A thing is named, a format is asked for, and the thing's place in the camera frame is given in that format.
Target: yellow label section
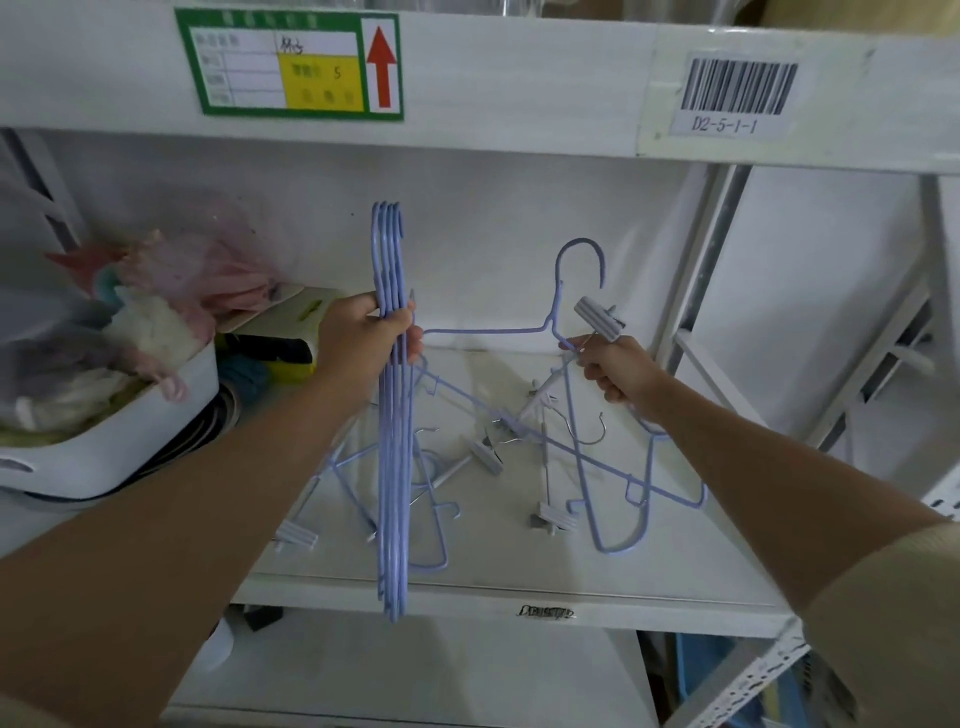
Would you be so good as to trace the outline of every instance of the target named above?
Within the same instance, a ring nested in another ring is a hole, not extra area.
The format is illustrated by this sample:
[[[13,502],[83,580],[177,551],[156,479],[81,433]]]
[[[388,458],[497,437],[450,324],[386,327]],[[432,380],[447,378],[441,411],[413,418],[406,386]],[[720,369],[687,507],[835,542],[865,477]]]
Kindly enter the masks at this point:
[[[362,111],[363,85],[356,56],[277,54],[287,109]]]

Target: green border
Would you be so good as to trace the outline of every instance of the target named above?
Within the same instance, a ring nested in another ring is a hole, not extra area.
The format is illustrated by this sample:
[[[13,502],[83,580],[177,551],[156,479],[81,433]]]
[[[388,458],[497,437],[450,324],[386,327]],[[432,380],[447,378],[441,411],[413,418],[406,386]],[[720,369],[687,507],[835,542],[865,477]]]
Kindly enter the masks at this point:
[[[243,22],[229,24],[225,14],[241,19]],[[180,27],[180,39],[190,63],[194,87],[200,99],[200,106],[206,116],[245,116],[248,118],[281,119],[340,119],[345,121],[403,121],[406,109],[403,97],[403,57],[400,55],[400,18],[395,12],[325,12],[325,11],[265,11],[239,8],[174,8],[177,25]],[[308,17],[317,21],[311,27]],[[400,91],[399,113],[374,113],[370,111],[370,94],[367,89],[367,69],[363,49],[363,18],[392,18],[396,28],[396,78]],[[360,83],[363,87],[363,111],[314,111],[309,109],[231,109],[215,107],[206,96],[203,71],[200,59],[190,34],[193,28],[217,28],[238,30],[294,30],[294,31],[347,31],[357,38],[357,56],[360,58]]]

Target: red arrow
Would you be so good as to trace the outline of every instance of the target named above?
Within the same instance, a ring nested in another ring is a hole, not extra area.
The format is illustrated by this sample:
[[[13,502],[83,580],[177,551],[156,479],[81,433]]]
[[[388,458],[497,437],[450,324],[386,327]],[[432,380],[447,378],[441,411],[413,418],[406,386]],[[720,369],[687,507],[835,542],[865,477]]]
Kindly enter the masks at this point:
[[[370,52],[367,54],[367,63],[376,66],[376,92],[381,109],[389,109],[390,104],[390,73],[387,66],[396,65],[394,52],[390,50],[390,43],[383,36],[383,29],[377,26]]]

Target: person's right arm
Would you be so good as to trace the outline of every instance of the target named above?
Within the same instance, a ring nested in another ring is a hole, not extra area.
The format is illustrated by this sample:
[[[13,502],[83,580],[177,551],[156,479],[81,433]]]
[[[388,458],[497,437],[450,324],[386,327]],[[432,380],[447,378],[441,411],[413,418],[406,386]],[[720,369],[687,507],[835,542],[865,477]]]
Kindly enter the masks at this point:
[[[777,582],[804,609],[865,556],[942,516],[816,449],[755,425],[660,369],[629,336],[571,340],[608,401],[667,431]]]

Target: green label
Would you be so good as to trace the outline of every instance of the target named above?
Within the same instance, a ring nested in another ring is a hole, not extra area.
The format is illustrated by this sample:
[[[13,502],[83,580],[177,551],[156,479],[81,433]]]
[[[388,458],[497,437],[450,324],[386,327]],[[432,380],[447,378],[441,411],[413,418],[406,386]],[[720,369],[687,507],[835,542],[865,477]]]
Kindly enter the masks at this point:
[[[403,120],[395,14],[175,13],[204,114]]]

